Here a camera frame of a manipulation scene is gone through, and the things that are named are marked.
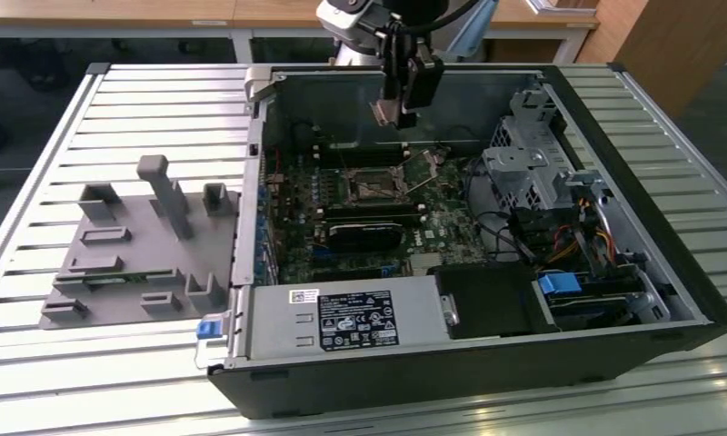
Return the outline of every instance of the barcode sticker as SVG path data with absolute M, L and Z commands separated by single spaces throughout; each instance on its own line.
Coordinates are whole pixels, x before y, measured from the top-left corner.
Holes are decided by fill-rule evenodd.
M 291 291 L 291 304 L 301 304 L 304 302 L 318 302 L 318 289 L 295 289 Z

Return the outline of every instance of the aluminum extrusion table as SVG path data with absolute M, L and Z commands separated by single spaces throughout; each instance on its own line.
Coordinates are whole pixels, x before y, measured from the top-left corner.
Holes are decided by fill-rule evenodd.
M 112 65 L 85 76 L 0 227 L 0 434 L 725 434 L 727 335 L 609 382 L 249 421 L 196 368 L 196 321 L 37 330 L 84 183 L 145 194 L 136 162 L 161 153 L 185 192 L 217 181 L 239 189 L 244 69 Z M 727 298 L 727 183 L 627 74 L 562 70 Z

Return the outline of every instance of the floor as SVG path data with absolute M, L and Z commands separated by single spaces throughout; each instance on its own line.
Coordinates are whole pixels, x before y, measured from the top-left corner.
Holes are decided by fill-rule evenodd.
M 225 40 L 207 41 L 200 54 L 180 53 L 173 40 L 127 41 L 125 52 L 117 51 L 108 40 L 63 41 L 57 44 L 72 74 L 72 85 L 65 89 L 40 94 L 14 72 L 0 70 L 0 122 L 12 136 L 8 146 L 0 150 L 0 169 L 6 169 L 0 172 L 0 223 L 89 63 L 221 63 L 233 58 L 231 44 Z M 255 52 L 267 61 L 285 62 L 297 50 L 285 49 L 284 45 L 275 47 L 280 48 L 257 44 Z M 330 45 L 323 41 L 310 41 L 300 49 L 314 52 L 316 62 L 323 61 L 330 53 Z M 727 178 L 727 66 L 717 73 L 678 124 Z

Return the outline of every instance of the green circuit board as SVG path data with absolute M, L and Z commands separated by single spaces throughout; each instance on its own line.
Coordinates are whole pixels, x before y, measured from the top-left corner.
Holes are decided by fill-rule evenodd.
M 414 149 L 414 157 L 398 167 L 320 169 L 307 156 L 289 155 L 280 165 L 267 165 L 284 168 L 267 177 L 280 284 L 330 281 L 339 272 L 347 277 L 340 280 L 355 280 L 350 276 L 355 272 L 364 278 L 411 276 L 419 273 L 411 264 L 416 254 L 435 253 L 430 258 L 440 264 L 484 262 L 488 256 L 460 193 L 466 161 L 448 159 L 430 165 L 434 151 Z M 404 226 L 396 249 L 339 254 L 323 244 L 328 226 L 316 216 L 318 208 L 355 203 L 426 205 L 419 225 Z

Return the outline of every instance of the wooden desk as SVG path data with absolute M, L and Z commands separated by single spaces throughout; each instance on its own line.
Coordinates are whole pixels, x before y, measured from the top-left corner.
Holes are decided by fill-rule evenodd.
M 231 36 L 237 62 L 253 62 L 255 37 L 330 37 L 315 16 L 319 0 L 236 0 Z M 558 39 L 556 63 L 571 63 L 589 30 L 598 26 L 591 16 L 536 15 L 524 0 L 500 0 L 487 39 Z
M 0 37 L 171 37 L 185 31 L 228 37 L 233 5 L 235 0 L 0 0 Z
M 602 0 L 578 62 L 618 62 L 671 118 L 727 62 L 727 0 Z

